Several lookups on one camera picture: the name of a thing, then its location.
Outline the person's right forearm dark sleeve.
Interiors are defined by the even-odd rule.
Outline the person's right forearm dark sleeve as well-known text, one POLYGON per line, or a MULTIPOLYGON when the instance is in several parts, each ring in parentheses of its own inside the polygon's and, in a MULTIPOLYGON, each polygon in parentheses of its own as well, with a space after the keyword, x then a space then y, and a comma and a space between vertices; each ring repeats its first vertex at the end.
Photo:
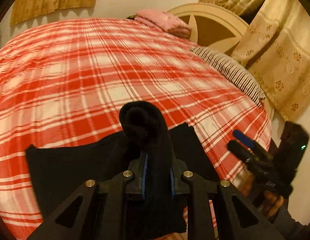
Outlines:
POLYGON ((270 221, 285 239, 310 239, 310 226, 294 220, 285 206, 270 221))

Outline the person's right hand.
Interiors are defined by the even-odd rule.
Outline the person's right hand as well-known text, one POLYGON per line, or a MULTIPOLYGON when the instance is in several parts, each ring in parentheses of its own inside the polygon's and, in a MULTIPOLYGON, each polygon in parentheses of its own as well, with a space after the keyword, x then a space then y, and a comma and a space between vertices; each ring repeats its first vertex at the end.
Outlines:
MULTIPOLYGON (((248 178, 246 178, 246 180, 240 187, 240 192, 246 198, 252 196, 254 179, 254 175, 249 172, 248 178)), ((283 196, 269 190, 264 190, 262 195, 263 201, 258 206, 258 209, 267 219, 271 220, 278 214, 280 207, 283 206, 284 198, 283 196)))

